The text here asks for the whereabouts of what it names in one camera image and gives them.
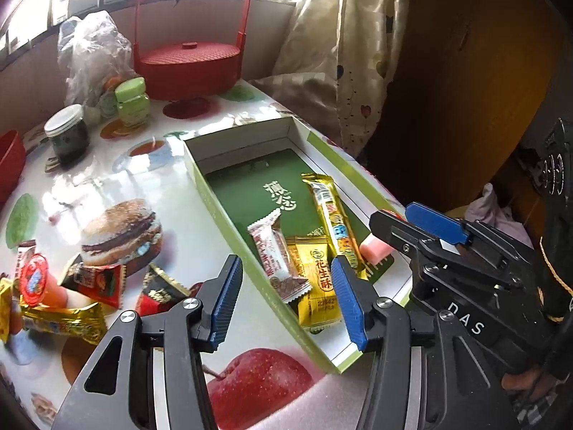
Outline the person right hand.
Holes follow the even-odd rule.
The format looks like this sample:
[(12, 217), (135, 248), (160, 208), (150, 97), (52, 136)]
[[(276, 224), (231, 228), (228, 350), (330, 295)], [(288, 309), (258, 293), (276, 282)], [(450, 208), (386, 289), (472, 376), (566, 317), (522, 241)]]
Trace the person right hand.
[(521, 374), (505, 374), (501, 379), (501, 386), (507, 391), (532, 389), (534, 395), (544, 395), (557, 381), (553, 375), (543, 372), (541, 367), (533, 367)]

